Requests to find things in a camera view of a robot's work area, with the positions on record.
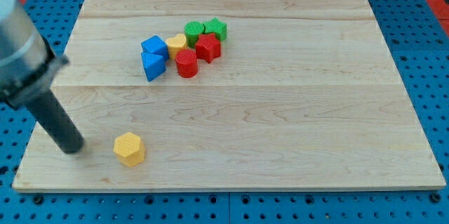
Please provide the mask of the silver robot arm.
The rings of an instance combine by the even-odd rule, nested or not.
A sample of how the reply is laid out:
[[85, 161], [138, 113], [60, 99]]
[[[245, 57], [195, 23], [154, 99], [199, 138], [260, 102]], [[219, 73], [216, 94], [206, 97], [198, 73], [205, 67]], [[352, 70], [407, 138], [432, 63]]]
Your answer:
[[1, 102], [26, 107], [65, 154], [74, 154], [83, 136], [51, 90], [68, 62], [55, 54], [19, 0], [1, 0]]

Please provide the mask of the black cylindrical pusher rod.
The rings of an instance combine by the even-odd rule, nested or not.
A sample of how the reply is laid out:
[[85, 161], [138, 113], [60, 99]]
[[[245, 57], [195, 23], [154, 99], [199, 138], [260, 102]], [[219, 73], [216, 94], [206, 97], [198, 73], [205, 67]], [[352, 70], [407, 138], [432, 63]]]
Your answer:
[[83, 136], [51, 90], [25, 107], [65, 154], [74, 154], [83, 147]]

